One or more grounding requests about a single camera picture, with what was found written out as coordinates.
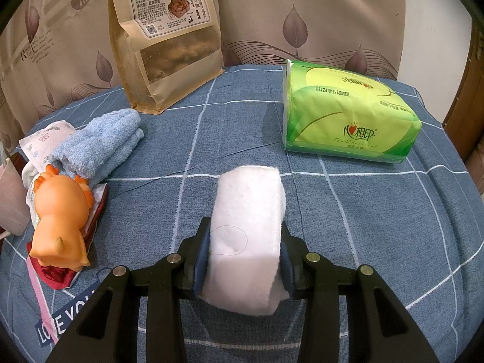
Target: white cloth roll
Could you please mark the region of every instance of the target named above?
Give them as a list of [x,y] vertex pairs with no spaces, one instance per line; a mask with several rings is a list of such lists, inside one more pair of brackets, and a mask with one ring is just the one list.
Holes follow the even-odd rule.
[[75,132],[76,129],[67,121],[54,121],[32,135],[20,139],[19,144],[28,160],[39,173],[42,173],[50,164],[52,151]]
[[218,180],[201,298],[247,315],[271,315],[289,297],[279,273],[286,195],[279,170],[241,166]]

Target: paper label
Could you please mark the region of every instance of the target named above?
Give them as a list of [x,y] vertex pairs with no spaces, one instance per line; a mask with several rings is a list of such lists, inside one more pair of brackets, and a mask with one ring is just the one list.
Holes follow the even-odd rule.
[[210,21],[205,0],[131,0],[131,4],[147,38]]

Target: blue towel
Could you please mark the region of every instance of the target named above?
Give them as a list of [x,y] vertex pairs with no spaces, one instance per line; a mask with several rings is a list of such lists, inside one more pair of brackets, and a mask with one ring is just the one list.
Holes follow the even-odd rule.
[[51,162],[61,174],[79,175],[92,188],[105,179],[131,154],[144,132],[134,109],[122,109],[94,118],[75,132],[51,154]]

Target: orange toy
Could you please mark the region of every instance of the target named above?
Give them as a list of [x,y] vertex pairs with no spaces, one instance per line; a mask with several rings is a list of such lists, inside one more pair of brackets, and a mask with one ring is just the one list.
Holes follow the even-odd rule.
[[40,221],[32,239],[30,256],[41,266],[79,271],[90,266],[80,229],[88,220],[93,194],[85,180],[59,175],[47,165],[34,182],[34,206]]

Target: green tissue pack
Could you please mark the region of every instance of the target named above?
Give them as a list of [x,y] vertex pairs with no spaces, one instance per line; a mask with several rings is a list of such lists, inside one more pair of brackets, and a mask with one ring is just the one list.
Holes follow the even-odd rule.
[[287,60],[283,96],[286,150],[397,163],[422,127],[398,94],[354,72]]

